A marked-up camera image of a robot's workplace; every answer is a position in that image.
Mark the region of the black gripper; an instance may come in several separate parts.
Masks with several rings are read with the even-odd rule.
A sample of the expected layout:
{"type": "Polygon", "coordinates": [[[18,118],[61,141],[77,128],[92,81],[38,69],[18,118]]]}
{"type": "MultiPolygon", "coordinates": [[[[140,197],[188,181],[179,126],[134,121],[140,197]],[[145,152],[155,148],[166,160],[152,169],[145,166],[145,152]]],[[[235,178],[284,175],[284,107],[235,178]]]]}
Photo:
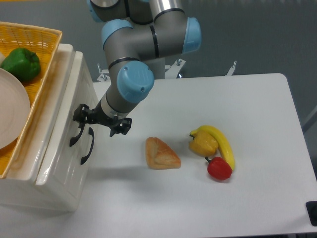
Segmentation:
{"type": "Polygon", "coordinates": [[[131,126],[131,118],[118,119],[117,116],[114,118],[109,117],[104,113],[101,106],[96,106],[89,112],[89,106],[86,104],[80,104],[74,111],[72,120],[79,124],[79,128],[82,128],[86,123],[88,124],[100,124],[110,128],[110,137],[115,134],[126,135],[131,126]]]}

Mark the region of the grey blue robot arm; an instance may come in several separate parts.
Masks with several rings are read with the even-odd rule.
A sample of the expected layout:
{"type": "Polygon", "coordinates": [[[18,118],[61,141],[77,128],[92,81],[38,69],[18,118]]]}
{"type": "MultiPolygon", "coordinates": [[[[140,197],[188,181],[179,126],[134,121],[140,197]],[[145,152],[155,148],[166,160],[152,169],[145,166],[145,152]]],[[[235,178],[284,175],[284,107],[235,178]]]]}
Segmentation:
{"type": "Polygon", "coordinates": [[[197,51],[202,43],[198,20],[178,0],[90,0],[90,13],[104,22],[101,32],[111,84],[95,108],[80,104],[73,120],[127,134],[129,113],[151,91],[155,76],[147,62],[197,51]]]}

